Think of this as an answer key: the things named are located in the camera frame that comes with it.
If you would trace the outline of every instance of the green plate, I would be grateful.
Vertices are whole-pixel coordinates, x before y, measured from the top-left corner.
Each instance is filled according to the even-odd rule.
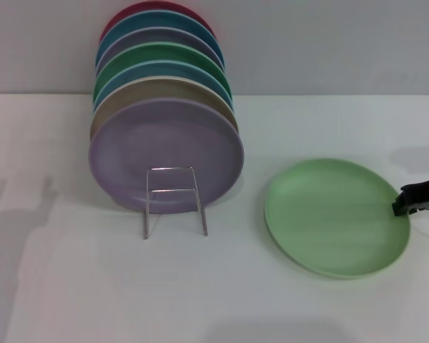
[[[180,61],[198,66],[218,80],[232,98],[224,72],[208,56],[182,44],[157,42],[128,48],[108,62],[95,81],[94,101],[102,87],[116,74],[135,64],[157,59]]]
[[[405,250],[410,220],[394,217],[397,195],[357,164],[309,160],[273,180],[265,218],[291,259],[318,274],[354,279],[379,272]]]

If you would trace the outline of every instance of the teal plate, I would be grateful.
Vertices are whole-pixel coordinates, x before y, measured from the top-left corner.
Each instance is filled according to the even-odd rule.
[[[394,216],[397,195],[363,166],[309,160],[272,181],[265,218],[277,245],[298,264],[328,277],[354,279],[388,267],[405,250],[410,220]]]

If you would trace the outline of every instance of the plate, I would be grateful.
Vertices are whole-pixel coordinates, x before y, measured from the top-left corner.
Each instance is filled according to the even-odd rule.
[[[159,97],[186,99],[207,105],[222,114],[238,131],[232,109],[210,88],[181,77],[153,76],[124,85],[102,102],[99,109],[94,112],[91,139],[104,122],[120,109],[138,101]]]
[[[117,39],[122,36],[139,29],[146,27],[163,26],[170,27],[173,29],[180,29],[193,34],[207,43],[218,55],[222,65],[224,63],[224,57],[222,56],[221,48],[218,45],[216,38],[198,21],[195,21],[184,14],[180,14],[173,11],[145,11],[133,16],[128,16],[126,19],[117,23],[105,37],[102,39],[95,59],[95,65],[99,63],[100,57],[112,45]]]
[[[410,220],[394,217],[397,195],[357,164],[304,161],[272,181],[265,218],[291,259],[318,274],[354,279],[379,272],[405,250]]]
[[[184,62],[205,70],[221,83],[232,98],[224,72],[201,52],[176,43],[145,43],[123,51],[108,62],[95,81],[94,102],[100,89],[119,72],[141,62],[161,59]]]
[[[207,205],[225,194],[243,167],[243,146],[233,125],[214,109],[176,98],[137,102],[112,116],[95,134],[89,165],[100,187],[116,202],[143,211],[147,171],[191,166],[200,201]],[[151,189],[194,188],[187,175],[154,180]],[[197,210],[193,193],[152,197],[150,212]]]
[[[218,65],[219,68],[224,70],[224,66],[221,63],[220,58],[216,55],[213,49],[199,37],[178,29],[171,29],[168,27],[149,27],[126,34],[110,45],[97,64],[96,75],[98,75],[103,67],[120,52],[133,46],[153,41],[178,43],[189,46],[200,51],[204,55],[207,55],[214,63],[216,63],[216,65]]]
[[[94,102],[94,111],[115,89],[131,81],[148,76],[177,76],[203,84],[219,94],[229,104],[230,108],[233,109],[232,100],[229,98],[229,94],[225,88],[205,70],[188,63],[158,60],[135,64],[116,74],[100,90]]]
[[[105,29],[103,30],[102,35],[100,36],[100,41],[103,39],[103,37],[105,37],[105,34],[107,34],[107,32],[114,25],[116,25],[117,23],[119,23],[122,19],[125,19],[128,16],[132,16],[132,15],[138,13],[138,12],[150,11],[150,10],[153,10],[153,9],[165,9],[165,10],[168,10],[168,11],[179,12],[181,14],[189,16],[189,17],[193,18],[194,20],[198,21],[203,26],[205,26],[207,28],[207,30],[213,36],[215,35],[215,33],[213,32],[213,30],[211,30],[211,28],[207,24],[207,22],[205,20],[203,20],[203,18],[201,16],[199,16],[197,13],[191,11],[187,7],[184,7],[184,6],[179,5],[179,4],[174,4],[172,2],[167,2],[167,1],[146,1],[146,2],[140,2],[138,4],[133,4],[133,5],[129,6],[129,7],[126,7],[125,9],[123,9],[122,11],[120,11],[118,14],[116,14],[108,22],[108,24],[105,26]]]

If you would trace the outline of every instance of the stack of plates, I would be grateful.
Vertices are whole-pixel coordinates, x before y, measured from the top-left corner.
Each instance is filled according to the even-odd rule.
[[[119,204],[145,208],[152,168],[191,166],[203,204],[237,181],[244,154],[224,58],[193,11],[147,1],[113,17],[99,43],[93,102],[91,171]],[[169,187],[193,188],[193,179],[175,174],[152,188]],[[150,204],[154,213],[196,208],[177,192]]]

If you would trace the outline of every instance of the white wall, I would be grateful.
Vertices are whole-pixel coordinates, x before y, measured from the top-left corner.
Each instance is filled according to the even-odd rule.
[[[103,25],[134,0],[0,0],[0,92],[90,92]],[[235,94],[429,94],[429,0],[179,0]]]

